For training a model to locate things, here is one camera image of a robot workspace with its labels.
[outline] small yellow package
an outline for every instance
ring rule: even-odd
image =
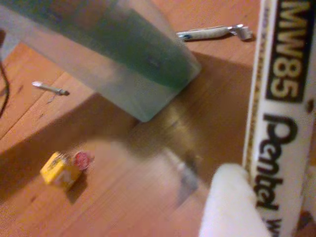
[[[46,184],[55,185],[68,190],[79,178],[81,171],[74,165],[68,163],[66,155],[55,152],[40,173]]]

